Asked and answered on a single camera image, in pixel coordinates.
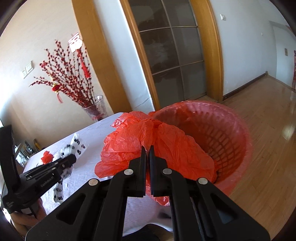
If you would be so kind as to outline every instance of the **knotted plastic bag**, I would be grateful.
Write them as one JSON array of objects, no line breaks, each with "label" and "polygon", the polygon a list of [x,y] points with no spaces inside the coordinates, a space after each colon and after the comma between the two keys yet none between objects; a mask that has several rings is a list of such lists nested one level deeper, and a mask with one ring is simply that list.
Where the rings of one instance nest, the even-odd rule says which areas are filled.
[{"label": "knotted plastic bag", "polygon": [[[185,178],[197,180],[205,177],[214,181],[217,177],[213,159],[178,127],[135,111],[123,113],[111,126],[116,130],[105,138],[101,161],[95,167],[99,178],[127,169],[130,160],[141,156],[141,147],[144,146],[148,152],[151,145],[155,155],[167,161],[168,168]],[[149,177],[147,173],[146,194],[151,196]],[[154,199],[161,205],[169,205],[168,197]]]}]

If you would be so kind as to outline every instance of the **glass door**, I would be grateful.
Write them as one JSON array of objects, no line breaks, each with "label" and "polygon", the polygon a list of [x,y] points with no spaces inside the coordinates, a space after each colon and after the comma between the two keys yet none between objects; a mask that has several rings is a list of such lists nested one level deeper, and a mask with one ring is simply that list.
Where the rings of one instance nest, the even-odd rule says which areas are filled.
[{"label": "glass door", "polygon": [[160,106],[206,94],[198,26],[189,0],[129,0]]}]

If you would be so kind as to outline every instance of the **human hand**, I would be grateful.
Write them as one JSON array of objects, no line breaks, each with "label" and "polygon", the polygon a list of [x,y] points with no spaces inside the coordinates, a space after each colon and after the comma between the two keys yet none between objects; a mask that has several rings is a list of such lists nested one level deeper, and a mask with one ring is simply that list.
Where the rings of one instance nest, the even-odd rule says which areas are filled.
[{"label": "human hand", "polygon": [[42,199],[39,198],[37,203],[39,210],[36,213],[36,218],[34,216],[29,216],[19,212],[13,212],[10,215],[13,226],[21,236],[26,236],[26,233],[31,227],[35,226],[38,222],[46,217],[46,212],[42,205]]}]

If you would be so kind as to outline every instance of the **wall switch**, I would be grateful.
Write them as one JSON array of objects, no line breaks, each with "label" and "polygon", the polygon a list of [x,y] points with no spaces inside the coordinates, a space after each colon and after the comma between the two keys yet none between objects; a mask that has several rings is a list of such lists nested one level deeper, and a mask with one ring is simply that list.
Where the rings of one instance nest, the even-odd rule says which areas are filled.
[{"label": "wall switch", "polygon": [[221,17],[221,20],[224,20],[224,21],[226,21],[226,17],[225,17],[225,15],[223,15],[223,14],[220,14],[220,17]]},{"label": "wall switch", "polygon": [[22,78],[24,79],[28,74],[27,74],[27,71],[24,69],[21,73],[22,75]]},{"label": "wall switch", "polygon": [[33,65],[32,65],[32,61],[26,66],[26,71],[27,74],[30,73],[33,70]]}]

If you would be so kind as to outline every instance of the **white tablecloth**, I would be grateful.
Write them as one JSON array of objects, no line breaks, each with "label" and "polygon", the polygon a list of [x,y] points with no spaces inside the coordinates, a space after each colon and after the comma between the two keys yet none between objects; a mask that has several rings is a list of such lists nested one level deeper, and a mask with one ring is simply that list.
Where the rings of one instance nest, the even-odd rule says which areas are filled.
[{"label": "white tablecloth", "polygon": [[[77,191],[89,179],[98,178],[94,173],[94,168],[101,160],[100,153],[104,146],[103,141],[108,134],[115,130],[110,125],[121,114],[122,113],[117,113],[109,116],[108,118],[77,132],[80,138],[82,138],[85,143],[89,144],[89,146],[85,153],[74,164],[72,175],[64,180],[65,199]],[[29,159],[24,172],[41,165],[41,157],[46,150],[52,154],[56,153],[62,147],[66,146],[66,144],[70,143],[72,136],[73,135],[67,136],[32,156]],[[48,190],[41,198],[47,214],[59,205],[53,201],[53,188]],[[145,196],[144,198],[128,198],[123,234],[127,235],[138,231],[148,223],[162,226],[172,232],[171,219],[164,218],[164,215],[161,215],[160,213],[166,213],[170,216],[170,207],[163,207],[148,196]]]}]

